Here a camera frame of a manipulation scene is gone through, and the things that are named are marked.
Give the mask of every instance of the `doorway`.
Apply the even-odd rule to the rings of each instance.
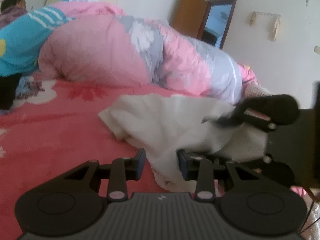
[[[210,0],[197,38],[222,49],[231,23],[236,0]]]

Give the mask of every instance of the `black cable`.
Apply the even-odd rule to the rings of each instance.
[[[311,204],[311,206],[310,206],[310,208],[309,208],[309,211],[308,211],[306,220],[303,222],[303,225],[302,225],[302,227],[301,227],[300,232],[302,231],[303,227],[306,225],[306,222],[308,221],[308,218],[310,217],[310,214],[311,214],[311,211],[312,211],[312,208],[313,208],[314,204],[315,204],[315,202],[312,201],[312,204]]]
[[[304,229],[302,232],[300,232],[301,234],[304,233],[305,231],[307,231],[309,228],[311,228],[315,223],[317,223],[320,220],[320,218],[318,218],[316,221],[314,221],[310,226],[308,226],[306,229]]]

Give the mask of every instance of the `light switch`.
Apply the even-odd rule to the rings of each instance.
[[[319,46],[315,46],[315,53],[320,54],[320,47]]]

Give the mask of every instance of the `person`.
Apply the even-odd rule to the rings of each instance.
[[[0,30],[25,15],[26,0],[3,0],[0,7]]]

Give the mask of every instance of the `ribbed gray panel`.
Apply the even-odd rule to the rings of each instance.
[[[302,240],[299,235],[250,236],[227,224],[211,204],[188,193],[135,193],[124,203],[109,205],[101,219],[83,232],[58,240]],[[21,240],[53,240],[24,235]]]

